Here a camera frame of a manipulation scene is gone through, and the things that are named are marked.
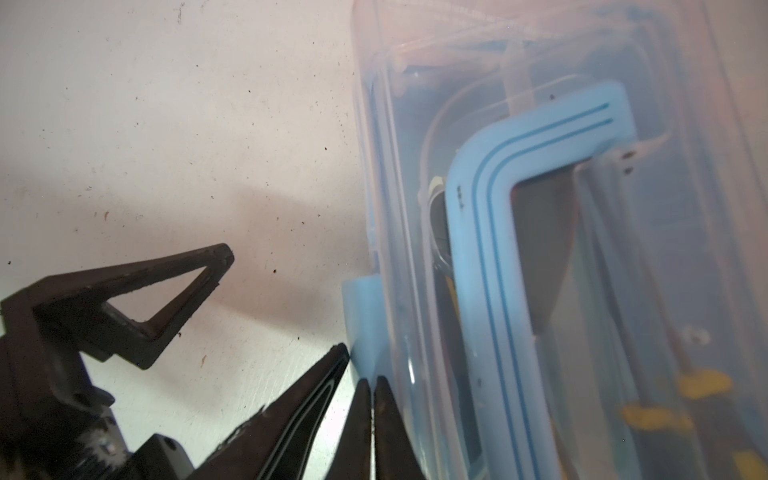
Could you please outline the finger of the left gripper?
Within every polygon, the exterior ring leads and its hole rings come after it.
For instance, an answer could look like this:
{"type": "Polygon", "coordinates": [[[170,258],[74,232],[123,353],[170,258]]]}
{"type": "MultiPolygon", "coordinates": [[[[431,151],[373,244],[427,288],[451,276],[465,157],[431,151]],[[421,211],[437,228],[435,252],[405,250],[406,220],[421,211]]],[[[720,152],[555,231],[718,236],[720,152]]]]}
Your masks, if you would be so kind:
{"type": "Polygon", "coordinates": [[[320,424],[349,363],[333,346],[276,400],[236,427],[192,479],[300,479],[320,424]]]}
{"type": "Polygon", "coordinates": [[[170,256],[47,276],[2,302],[1,344],[17,365],[43,364],[59,349],[149,369],[218,287],[235,256],[225,243],[170,256]],[[190,275],[165,304],[140,315],[118,300],[190,275]]]}

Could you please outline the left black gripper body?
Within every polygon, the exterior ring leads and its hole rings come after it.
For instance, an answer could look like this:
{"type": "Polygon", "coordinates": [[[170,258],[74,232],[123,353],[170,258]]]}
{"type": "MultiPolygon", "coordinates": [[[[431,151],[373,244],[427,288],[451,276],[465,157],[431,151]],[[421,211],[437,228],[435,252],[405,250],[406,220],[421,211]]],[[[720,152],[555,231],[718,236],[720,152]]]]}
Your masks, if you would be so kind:
{"type": "Polygon", "coordinates": [[[184,448],[160,434],[128,448],[80,351],[25,299],[1,304],[1,476],[4,479],[186,479],[184,448]]]}

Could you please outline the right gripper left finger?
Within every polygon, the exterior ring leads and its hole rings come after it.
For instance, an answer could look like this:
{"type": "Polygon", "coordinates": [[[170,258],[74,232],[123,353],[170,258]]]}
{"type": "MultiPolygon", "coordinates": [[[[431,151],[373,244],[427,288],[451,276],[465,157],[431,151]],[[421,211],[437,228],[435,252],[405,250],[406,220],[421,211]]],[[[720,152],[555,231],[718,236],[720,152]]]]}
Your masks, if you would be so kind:
{"type": "Polygon", "coordinates": [[[368,480],[371,475],[371,389],[366,379],[355,388],[328,480],[368,480]]]}

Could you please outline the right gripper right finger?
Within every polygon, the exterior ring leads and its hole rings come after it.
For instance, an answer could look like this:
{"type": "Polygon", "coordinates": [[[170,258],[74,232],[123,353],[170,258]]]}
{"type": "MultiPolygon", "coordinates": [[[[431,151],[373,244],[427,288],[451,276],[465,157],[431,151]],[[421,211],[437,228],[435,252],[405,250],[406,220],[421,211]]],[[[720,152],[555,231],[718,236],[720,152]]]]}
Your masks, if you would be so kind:
{"type": "Polygon", "coordinates": [[[376,480],[425,480],[391,386],[379,376],[373,394],[376,480]]]}

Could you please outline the blue plastic tool box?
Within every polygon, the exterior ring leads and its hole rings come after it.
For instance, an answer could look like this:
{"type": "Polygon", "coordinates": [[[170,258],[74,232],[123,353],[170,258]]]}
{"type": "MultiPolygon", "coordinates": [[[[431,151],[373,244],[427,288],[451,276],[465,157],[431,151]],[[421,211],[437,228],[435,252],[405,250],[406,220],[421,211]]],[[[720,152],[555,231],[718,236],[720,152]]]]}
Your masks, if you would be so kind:
{"type": "Polygon", "coordinates": [[[344,287],[427,479],[645,479],[577,191],[614,172],[767,458],[767,190],[702,1],[356,1],[373,272],[344,287]]]}

